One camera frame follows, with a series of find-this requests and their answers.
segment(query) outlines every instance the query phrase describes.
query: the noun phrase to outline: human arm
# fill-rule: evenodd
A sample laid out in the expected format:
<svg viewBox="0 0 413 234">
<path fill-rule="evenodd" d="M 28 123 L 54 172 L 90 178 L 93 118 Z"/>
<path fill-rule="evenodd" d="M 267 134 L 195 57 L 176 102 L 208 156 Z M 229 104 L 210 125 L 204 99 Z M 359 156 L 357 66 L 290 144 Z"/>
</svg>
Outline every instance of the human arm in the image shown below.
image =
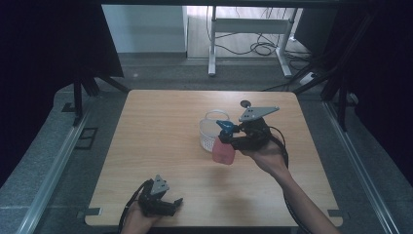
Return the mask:
<svg viewBox="0 0 413 234">
<path fill-rule="evenodd" d="M 275 143 L 270 141 L 258 151 L 242 151 L 242 154 L 251 157 L 260 169 L 277 181 L 297 217 L 312 233 L 340 233 L 294 180 Z"/>
<path fill-rule="evenodd" d="M 145 234 L 161 216 L 145 216 L 134 201 L 129 207 L 121 234 Z"/>
</svg>

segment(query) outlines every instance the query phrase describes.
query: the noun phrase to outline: wooden table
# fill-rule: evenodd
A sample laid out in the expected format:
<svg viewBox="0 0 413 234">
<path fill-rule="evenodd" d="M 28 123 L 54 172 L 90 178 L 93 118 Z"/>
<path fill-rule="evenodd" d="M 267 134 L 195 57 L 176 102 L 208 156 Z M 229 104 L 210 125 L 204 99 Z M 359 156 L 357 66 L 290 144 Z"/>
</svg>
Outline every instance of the wooden table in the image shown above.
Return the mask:
<svg viewBox="0 0 413 234">
<path fill-rule="evenodd" d="M 156 226 L 296 226 L 280 187 L 249 157 L 237 152 L 234 164 L 226 166 L 201 147 L 205 114 L 223 109 L 239 124 L 243 99 L 256 107 L 280 107 L 264 119 L 284 134 L 294 178 L 323 212 L 338 210 L 295 94 L 136 90 L 129 93 L 90 203 L 101 214 L 87 215 L 86 223 L 118 225 L 132 193 L 159 174 L 170 187 L 163 200 L 182 197 L 183 205 Z"/>
</svg>

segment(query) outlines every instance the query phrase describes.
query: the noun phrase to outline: white wall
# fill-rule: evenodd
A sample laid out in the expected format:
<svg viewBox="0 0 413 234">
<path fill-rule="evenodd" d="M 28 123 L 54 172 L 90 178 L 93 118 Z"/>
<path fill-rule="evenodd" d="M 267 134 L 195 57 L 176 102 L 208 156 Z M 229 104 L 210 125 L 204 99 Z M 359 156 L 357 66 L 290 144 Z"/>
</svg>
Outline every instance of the white wall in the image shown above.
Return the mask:
<svg viewBox="0 0 413 234">
<path fill-rule="evenodd" d="M 102 8 L 118 53 L 186 52 L 186 6 Z"/>
</svg>

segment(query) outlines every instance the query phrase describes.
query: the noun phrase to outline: pink bottle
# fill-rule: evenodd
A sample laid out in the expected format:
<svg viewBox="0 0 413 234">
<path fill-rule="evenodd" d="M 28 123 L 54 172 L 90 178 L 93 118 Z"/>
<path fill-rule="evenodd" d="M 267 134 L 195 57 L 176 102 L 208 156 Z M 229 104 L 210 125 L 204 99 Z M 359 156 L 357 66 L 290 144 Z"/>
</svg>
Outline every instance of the pink bottle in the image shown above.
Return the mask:
<svg viewBox="0 0 413 234">
<path fill-rule="evenodd" d="M 212 147 L 212 160 L 216 163 L 231 165 L 234 162 L 235 150 L 231 144 L 224 144 L 218 136 Z"/>
</svg>

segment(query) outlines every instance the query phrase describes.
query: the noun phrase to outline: black curtain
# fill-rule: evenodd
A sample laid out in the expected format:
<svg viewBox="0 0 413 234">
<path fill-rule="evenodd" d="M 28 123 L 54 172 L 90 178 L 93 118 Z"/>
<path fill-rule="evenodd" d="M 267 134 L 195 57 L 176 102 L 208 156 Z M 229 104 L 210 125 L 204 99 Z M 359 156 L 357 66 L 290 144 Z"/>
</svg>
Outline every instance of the black curtain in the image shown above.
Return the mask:
<svg viewBox="0 0 413 234">
<path fill-rule="evenodd" d="M 76 0 L 0 3 L 1 185 L 75 76 L 123 72 L 100 5 Z"/>
<path fill-rule="evenodd" d="M 356 114 L 413 184 L 413 5 L 386 1 L 349 65 Z"/>
</svg>

